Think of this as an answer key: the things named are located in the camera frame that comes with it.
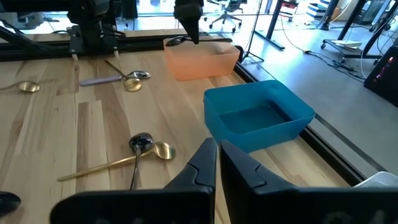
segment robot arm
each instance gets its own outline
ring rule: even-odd
[[[175,0],[174,17],[181,23],[195,44],[199,43],[199,19],[203,0]]]

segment black metal frame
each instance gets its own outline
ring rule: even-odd
[[[317,25],[317,29],[320,30],[329,30],[329,24],[331,21],[331,17],[337,7],[339,0],[331,0],[328,8],[326,9],[325,15],[323,15],[321,21],[319,21]]]
[[[255,55],[255,54],[253,54],[252,52],[250,52],[251,43],[253,42],[253,37],[254,37],[254,31],[256,30],[257,21],[259,20],[261,4],[262,4],[262,0],[260,0],[259,7],[258,7],[258,9],[257,9],[256,19],[254,20],[253,29],[252,29],[252,31],[250,32],[249,48],[248,48],[248,50],[243,54],[242,61],[243,61],[244,59],[246,59],[249,55],[252,55],[253,57],[256,57],[257,59],[259,59],[258,61],[256,61],[256,63],[258,63],[258,62],[263,62],[263,61],[264,61],[263,58],[261,58],[261,57]]]
[[[264,40],[268,41],[269,43],[271,43],[274,47],[276,47],[279,50],[284,50],[285,47],[282,46],[280,43],[272,40],[271,38],[272,38],[272,33],[274,32],[274,29],[275,29],[276,22],[278,20],[280,9],[282,8],[283,1],[284,0],[277,0],[277,2],[276,2],[275,11],[272,15],[271,23],[269,24],[267,35],[264,36],[264,34],[256,31],[256,25],[254,25],[254,32],[256,34],[260,35],[261,37],[263,37]]]
[[[350,29],[352,23],[354,22],[356,16],[361,12],[363,6],[365,5],[366,0],[359,0],[358,3],[355,5],[354,11],[351,13],[351,15],[348,18],[347,23],[345,24],[343,30],[340,32],[340,35],[338,36],[337,40],[343,40],[344,36],[347,34],[348,30]],[[388,25],[388,20],[391,18],[392,15],[394,15],[396,9],[398,7],[398,1],[394,3],[394,5],[391,7],[390,11],[386,15],[386,21],[379,23],[379,25],[376,27],[376,32],[372,35],[372,37],[369,39],[369,41],[366,43],[365,47],[363,50],[361,49],[356,49],[356,50],[346,50],[344,47],[336,45],[333,40],[328,40],[325,39],[322,41],[321,48],[324,49],[326,44],[331,45],[333,48],[338,50],[343,54],[343,63],[345,62],[346,58],[366,58],[366,59],[379,59],[381,58],[381,55],[368,55],[371,47],[377,41],[379,36],[382,34],[386,26]]]

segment wooden tabletop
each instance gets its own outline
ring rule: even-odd
[[[128,33],[161,35],[183,30]],[[35,40],[68,39],[65,35],[35,35]],[[96,86],[80,80],[115,75],[108,59],[124,73],[145,70],[152,78],[138,92],[126,92],[120,82]],[[51,208],[61,199],[87,190],[128,189],[132,164],[78,179],[59,177],[132,156],[127,142],[140,132],[177,149],[172,161],[155,155],[139,164],[138,187],[162,188],[173,179],[210,135],[204,123],[203,92],[243,83],[237,74],[178,82],[165,67],[163,51],[109,57],[6,62],[0,64],[0,85],[21,80],[39,82],[41,90],[26,94],[16,88],[0,92],[0,190],[17,194],[21,206],[0,223],[48,223]],[[343,179],[301,138],[251,153],[276,174],[302,186],[347,186]],[[229,223],[217,171],[216,223]]]

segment office chair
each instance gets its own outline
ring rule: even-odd
[[[209,1],[213,4],[217,4],[221,6],[221,10],[224,12],[222,15],[220,15],[219,18],[217,18],[216,20],[214,20],[213,22],[211,22],[211,24],[209,25],[209,28],[213,28],[213,23],[223,20],[223,24],[225,23],[225,20],[227,20],[228,22],[232,23],[234,25],[234,27],[232,28],[232,33],[236,31],[236,24],[233,22],[233,20],[239,21],[238,26],[241,27],[242,25],[242,20],[238,19],[237,17],[234,17],[232,15],[229,15],[229,12],[234,12],[236,10],[241,10],[243,12],[243,9],[240,8],[241,4],[242,4],[242,0],[227,0],[227,1]]]

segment gold spoon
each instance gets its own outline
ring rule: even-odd
[[[40,85],[36,82],[32,81],[20,81],[16,82],[10,86],[2,87],[1,90],[7,90],[12,87],[17,87],[19,90],[24,91],[26,93],[33,93],[40,90]]]
[[[107,63],[113,70],[118,72],[124,78],[123,86],[127,91],[138,91],[141,89],[141,81],[138,78],[129,78],[108,60],[105,60],[105,63]]]
[[[171,160],[171,159],[174,159],[174,157],[176,156],[176,150],[172,145],[167,144],[166,142],[159,141],[159,142],[155,143],[152,150],[142,153],[140,157],[147,156],[147,155],[151,154],[152,152],[154,152],[157,157],[164,159],[164,160]],[[110,162],[107,164],[103,164],[100,166],[90,168],[88,170],[78,172],[76,174],[71,174],[71,175],[67,175],[65,177],[61,177],[58,179],[58,181],[61,182],[64,180],[70,180],[73,178],[81,177],[83,175],[92,174],[94,172],[98,172],[100,170],[107,169],[110,167],[124,165],[124,164],[134,161],[135,159],[136,159],[136,156],[132,156],[132,157],[128,157],[125,159],[121,159],[119,161]]]

